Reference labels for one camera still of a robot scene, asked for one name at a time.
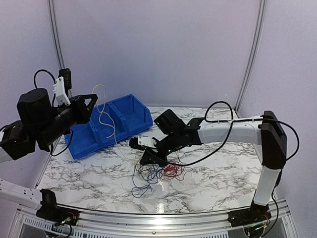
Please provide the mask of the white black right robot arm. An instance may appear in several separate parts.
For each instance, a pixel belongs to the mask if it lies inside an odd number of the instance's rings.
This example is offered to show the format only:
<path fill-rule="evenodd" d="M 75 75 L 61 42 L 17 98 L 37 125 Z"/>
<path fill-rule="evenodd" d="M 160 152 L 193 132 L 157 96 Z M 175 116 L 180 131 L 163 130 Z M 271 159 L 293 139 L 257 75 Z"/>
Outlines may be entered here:
<path fill-rule="evenodd" d="M 251 206 L 229 212 L 228 221 L 232 227 L 259 223 L 271 218 L 268 208 L 274 189 L 278 186 L 287 156 L 286 126 L 272 111 L 264 111 L 260 116 L 235 119 L 210 120 L 206 116 L 192 118 L 188 123 L 180 119 L 172 110 L 166 110 L 154 123 L 165 137 L 158 140 L 154 137 L 139 136 L 130 140 L 137 149 L 143 150 L 141 165 L 156 164 L 164 167 L 169 164 L 167 156 L 190 146 L 200 146 L 220 142 L 251 143 L 262 147 L 262 170 Z"/>

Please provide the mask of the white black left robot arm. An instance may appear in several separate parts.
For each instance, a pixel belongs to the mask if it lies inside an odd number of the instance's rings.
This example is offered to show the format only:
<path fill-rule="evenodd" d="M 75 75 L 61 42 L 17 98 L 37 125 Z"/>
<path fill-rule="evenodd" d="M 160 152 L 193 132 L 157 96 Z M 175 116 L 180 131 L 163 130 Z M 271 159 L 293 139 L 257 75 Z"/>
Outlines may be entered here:
<path fill-rule="evenodd" d="M 22 94 L 17 103 L 20 119 L 1 128 L 0 161 L 16 161 L 35 152 L 35 147 L 53 153 L 53 143 L 62 135 L 73 135 L 73 127 L 90 121 L 96 94 L 77 95 L 60 100 L 57 107 L 50 102 L 45 88 Z M 61 208 L 55 193 L 49 189 L 26 188 L 1 179 L 0 196 L 36 210 L 37 217 L 57 226 L 74 226 L 78 211 Z"/>

